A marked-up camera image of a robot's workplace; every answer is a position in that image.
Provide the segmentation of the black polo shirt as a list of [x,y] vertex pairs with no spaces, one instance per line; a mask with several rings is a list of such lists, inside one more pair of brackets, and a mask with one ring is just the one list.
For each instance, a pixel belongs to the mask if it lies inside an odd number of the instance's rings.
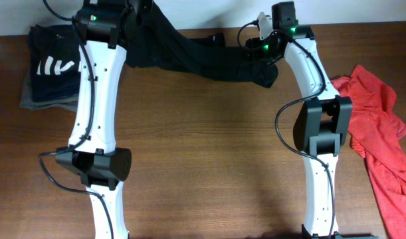
[[269,88],[278,77],[270,60],[251,60],[239,46],[225,46],[222,34],[188,39],[179,33],[154,1],[141,1],[137,26],[129,40],[126,64],[190,72],[224,82],[253,82]]

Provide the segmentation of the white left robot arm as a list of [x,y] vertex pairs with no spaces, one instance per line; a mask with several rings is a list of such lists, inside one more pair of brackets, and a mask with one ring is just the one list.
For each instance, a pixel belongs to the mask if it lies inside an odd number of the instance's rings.
[[56,162],[78,175],[92,203],[96,238],[128,238],[122,191],[132,153],[116,145],[118,84],[141,1],[85,1],[72,18],[80,54],[74,128]]

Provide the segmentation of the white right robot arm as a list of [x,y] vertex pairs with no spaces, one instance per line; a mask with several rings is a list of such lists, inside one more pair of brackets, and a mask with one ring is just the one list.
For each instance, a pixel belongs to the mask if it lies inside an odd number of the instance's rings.
[[244,45],[251,60],[285,59],[302,97],[279,110],[301,104],[293,126],[293,145],[286,148],[303,158],[306,176],[306,214],[303,238],[339,238],[334,173],[346,141],[352,101],[332,86],[318,56],[310,26],[300,25],[294,2],[279,2],[271,15],[260,13],[253,25],[259,36]]

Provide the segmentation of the red shirt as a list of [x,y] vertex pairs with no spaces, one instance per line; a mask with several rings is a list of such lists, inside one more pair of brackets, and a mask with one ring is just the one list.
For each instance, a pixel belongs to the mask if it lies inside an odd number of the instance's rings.
[[363,66],[332,80],[352,100],[351,147],[365,160],[382,221],[391,238],[406,238],[406,124],[393,113],[397,94]]

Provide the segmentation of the folded grey shirt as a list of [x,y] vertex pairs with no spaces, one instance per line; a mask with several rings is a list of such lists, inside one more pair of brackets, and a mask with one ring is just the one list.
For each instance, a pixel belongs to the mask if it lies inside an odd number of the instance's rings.
[[76,112],[78,105],[78,94],[67,98],[61,98],[58,100],[49,100],[47,102],[34,102],[32,100],[31,75],[30,71],[28,71],[24,79],[22,96],[19,105],[22,108],[27,108],[30,110],[63,108],[65,110]]

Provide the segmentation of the folded navy printed shirt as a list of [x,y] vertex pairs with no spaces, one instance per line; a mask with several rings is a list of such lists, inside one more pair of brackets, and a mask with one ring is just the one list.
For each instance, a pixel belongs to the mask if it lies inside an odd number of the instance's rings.
[[49,102],[78,95],[79,43],[70,25],[35,25],[27,36],[27,46],[31,52],[32,101]]

